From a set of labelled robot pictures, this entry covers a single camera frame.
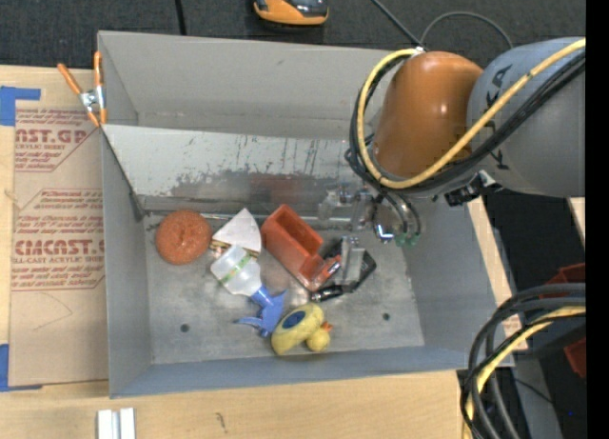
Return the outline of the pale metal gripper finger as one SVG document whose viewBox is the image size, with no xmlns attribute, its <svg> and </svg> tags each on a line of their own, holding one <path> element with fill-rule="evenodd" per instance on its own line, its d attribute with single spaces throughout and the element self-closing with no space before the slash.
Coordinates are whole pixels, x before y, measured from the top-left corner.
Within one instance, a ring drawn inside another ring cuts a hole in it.
<svg viewBox="0 0 609 439">
<path fill-rule="evenodd" d="M 362 265 L 365 256 L 365 247 L 358 239 L 352 244 L 352 280 L 358 282 L 361 278 Z"/>
<path fill-rule="evenodd" d="M 342 276 L 340 279 L 341 284 L 347 284 L 349 282 L 349 265 L 351 252 L 353 248 L 353 238 L 351 236 L 343 236 L 341 243 L 341 268 Z"/>
</svg>

